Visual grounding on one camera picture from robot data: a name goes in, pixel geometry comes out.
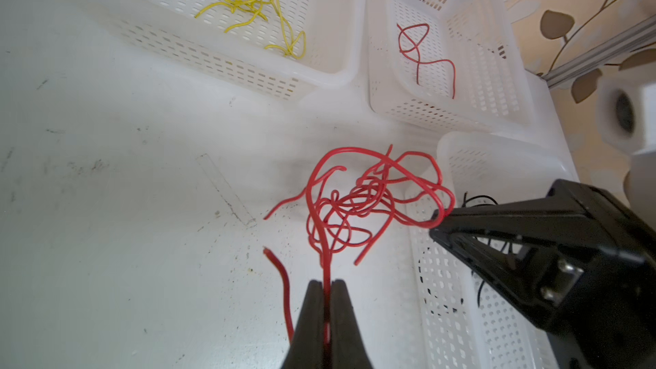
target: screw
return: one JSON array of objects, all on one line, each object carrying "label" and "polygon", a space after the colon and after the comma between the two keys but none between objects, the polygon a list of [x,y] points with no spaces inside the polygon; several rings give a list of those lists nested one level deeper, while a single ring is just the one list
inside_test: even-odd
[{"label": "screw", "polygon": [[540,288],[540,293],[542,294],[542,298],[546,299],[547,301],[555,301],[558,297],[558,294],[553,289],[547,288],[545,286]]},{"label": "screw", "polygon": [[562,272],[566,274],[574,274],[574,273],[582,273],[583,270],[581,268],[578,268],[569,262],[567,262],[565,259],[560,258],[558,260],[558,269],[560,269]]},{"label": "screw", "polygon": [[574,265],[571,265],[565,259],[560,258],[558,260],[558,269],[564,273],[571,274],[574,272]]}]

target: white table surface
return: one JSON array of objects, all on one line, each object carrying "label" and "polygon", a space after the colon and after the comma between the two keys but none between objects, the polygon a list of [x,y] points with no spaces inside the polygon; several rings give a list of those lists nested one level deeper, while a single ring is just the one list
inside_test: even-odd
[{"label": "white table surface", "polygon": [[[290,272],[294,319],[321,273],[304,205],[263,215],[330,149],[434,154],[441,136],[370,110],[366,53],[347,88],[291,106],[130,47],[66,0],[2,0],[0,14],[2,368],[278,368],[282,285],[262,246]],[[573,170],[528,76],[540,114],[519,138]],[[371,164],[340,162],[344,188]],[[333,276],[374,367],[421,367],[405,228],[356,255],[337,255]]]}]

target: leaf pattern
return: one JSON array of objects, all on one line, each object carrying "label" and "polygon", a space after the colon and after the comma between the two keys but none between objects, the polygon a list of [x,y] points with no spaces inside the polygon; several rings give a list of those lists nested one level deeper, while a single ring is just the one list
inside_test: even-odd
[{"label": "leaf pattern", "polygon": [[646,49],[642,52],[629,56],[619,65],[619,69],[627,70],[631,67],[646,65],[651,62],[656,62],[656,49]]},{"label": "leaf pattern", "polygon": [[574,18],[560,12],[547,10],[540,20],[540,31],[548,39],[564,37],[574,26]]},{"label": "leaf pattern", "polygon": [[602,76],[600,69],[594,69],[591,72],[579,76],[574,83],[572,83],[571,94],[575,103],[580,103],[587,99],[590,94],[597,90],[597,79]]}]

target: yellow wire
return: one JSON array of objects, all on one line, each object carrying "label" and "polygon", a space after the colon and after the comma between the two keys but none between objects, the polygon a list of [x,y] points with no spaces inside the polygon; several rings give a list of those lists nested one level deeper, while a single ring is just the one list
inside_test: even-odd
[{"label": "yellow wire", "polygon": [[[306,35],[305,31],[301,31],[299,35],[295,38],[294,37],[294,30],[291,27],[291,23],[285,19],[282,13],[282,9],[280,7],[280,0],[223,0],[223,2],[216,2],[209,4],[205,6],[203,9],[200,10],[195,16],[197,19],[200,15],[203,13],[207,12],[209,9],[216,7],[216,6],[226,6],[227,8],[230,9],[231,13],[234,13],[235,11],[239,10],[241,12],[246,12],[246,13],[252,13],[252,17],[250,20],[244,22],[244,23],[236,23],[227,29],[224,30],[225,33],[231,31],[232,29],[235,29],[236,27],[243,27],[243,26],[248,26],[250,25],[257,17],[261,17],[263,20],[268,21],[267,16],[262,13],[265,5],[271,5],[274,8],[275,14],[280,18],[280,29],[283,34],[283,39],[285,41],[285,46],[281,45],[276,45],[276,44],[269,44],[266,45],[264,48],[265,49],[279,49],[283,52],[283,55],[286,56],[291,56],[295,59],[301,59],[305,56],[306,52]],[[299,41],[303,39],[303,51],[300,55],[294,54],[294,48],[296,45],[299,43]]]}]

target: wallpaper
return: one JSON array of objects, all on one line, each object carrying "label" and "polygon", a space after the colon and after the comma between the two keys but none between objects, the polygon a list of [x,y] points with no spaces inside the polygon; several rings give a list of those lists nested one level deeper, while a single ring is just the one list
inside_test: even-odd
[{"label": "wallpaper", "polygon": [[505,0],[527,70],[542,75],[656,14],[656,0]]},{"label": "wallpaper", "polygon": [[[541,76],[656,14],[656,0],[504,0],[524,67]],[[616,57],[551,89],[581,182],[628,205],[629,157],[603,143],[595,123],[597,79],[656,62],[656,44]]]}]

